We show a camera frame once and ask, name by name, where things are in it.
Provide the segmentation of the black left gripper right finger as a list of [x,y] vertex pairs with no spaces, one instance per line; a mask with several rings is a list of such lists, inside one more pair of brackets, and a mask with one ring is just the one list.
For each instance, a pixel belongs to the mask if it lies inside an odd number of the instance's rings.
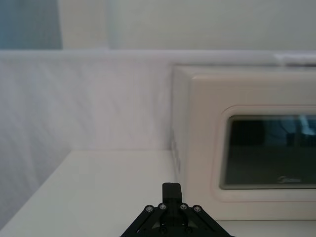
[[172,230],[177,237],[229,237],[200,205],[188,206],[182,201],[181,185],[172,184]]

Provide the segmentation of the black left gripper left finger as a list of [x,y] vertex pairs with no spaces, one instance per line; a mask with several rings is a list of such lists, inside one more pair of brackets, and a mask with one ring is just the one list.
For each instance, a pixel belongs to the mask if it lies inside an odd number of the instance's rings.
[[173,184],[162,185],[162,202],[158,206],[146,205],[123,237],[163,237],[173,224]]

